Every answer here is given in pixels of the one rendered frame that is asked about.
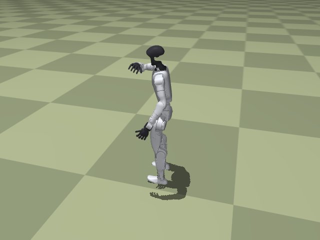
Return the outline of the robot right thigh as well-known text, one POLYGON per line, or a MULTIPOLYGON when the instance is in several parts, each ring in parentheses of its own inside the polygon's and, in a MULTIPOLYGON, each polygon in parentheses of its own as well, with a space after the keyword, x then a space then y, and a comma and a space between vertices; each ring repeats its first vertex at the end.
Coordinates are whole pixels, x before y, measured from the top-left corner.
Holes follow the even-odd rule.
POLYGON ((167 141, 167 138, 164 134, 162 134, 162 141, 161 144, 164 144, 167 141))

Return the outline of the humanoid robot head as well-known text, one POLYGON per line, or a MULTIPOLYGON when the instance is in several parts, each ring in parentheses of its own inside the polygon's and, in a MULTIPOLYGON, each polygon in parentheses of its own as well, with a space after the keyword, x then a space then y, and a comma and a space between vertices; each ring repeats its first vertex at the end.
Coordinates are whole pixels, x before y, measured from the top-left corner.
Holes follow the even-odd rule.
MULTIPOLYGON (((154 45, 151 46, 150 48, 147 49, 146 54, 150 57, 151 59, 151 65, 154 66, 156 65, 156 68, 159 68, 160 71, 166 71, 166 66, 162 64, 161 61, 157 61, 154 59, 154 57, 158 58, 159 56, 163 55, 165 50, 163 47, 159 45, 154 45)), ((157 69, 154 69, 154 71, 157 71, 157 69)))

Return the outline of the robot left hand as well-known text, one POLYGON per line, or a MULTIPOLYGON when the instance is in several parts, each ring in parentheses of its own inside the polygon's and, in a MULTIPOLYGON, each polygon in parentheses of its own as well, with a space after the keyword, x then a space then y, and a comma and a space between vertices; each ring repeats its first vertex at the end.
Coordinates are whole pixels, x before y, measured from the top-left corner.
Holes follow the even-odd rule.
POLYGON ((144 137, 145 137, 144 140, 146 140, 147 136, 149 135, 149 131, 151 131, 151 129, 153 128, 153 126, 152 126, 151 129, 146 128, 147 124, 148 124, 148 122, 145 124, 144 128, 142 128, 141 130, 135 131, 136 133, 139 132, 139 134, 136 135, 136 137, 138 137, 139 139, 141 138, 141 140, 142 140, 144 137), (140 136, 139 136, 139 135, 140 135, 140 136))

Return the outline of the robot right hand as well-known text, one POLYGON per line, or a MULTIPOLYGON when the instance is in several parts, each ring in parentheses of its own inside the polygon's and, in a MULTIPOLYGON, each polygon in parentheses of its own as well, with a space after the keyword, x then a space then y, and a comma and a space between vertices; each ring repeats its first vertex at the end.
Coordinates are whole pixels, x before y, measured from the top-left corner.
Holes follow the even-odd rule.
POLYGON ((132 68, 131 68, 130 71, 132 71, 133 68, 134 68, 133 73, 135 72, 135 70, 137 70, 136 74, 138 73, 139 70, 140 70, 140 73, 142 73, 142 68, 140 67, 140 64, 139 64, 138 62, 135 62, 135 63, 130 64, 128 70, 130 69, 131 66, 132 66, 132 68))

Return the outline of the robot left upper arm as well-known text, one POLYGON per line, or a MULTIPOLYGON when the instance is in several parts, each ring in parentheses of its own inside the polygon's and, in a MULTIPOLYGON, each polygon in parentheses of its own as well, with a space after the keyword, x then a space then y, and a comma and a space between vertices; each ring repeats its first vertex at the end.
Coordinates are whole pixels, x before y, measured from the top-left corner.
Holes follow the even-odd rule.
POLYGON ((165 79, 162 74, 155 76, 154 85, 156 88, 157 97, 159 102, 163 103, 163 110, 167 107, 166 93, 165 93, 165 79))

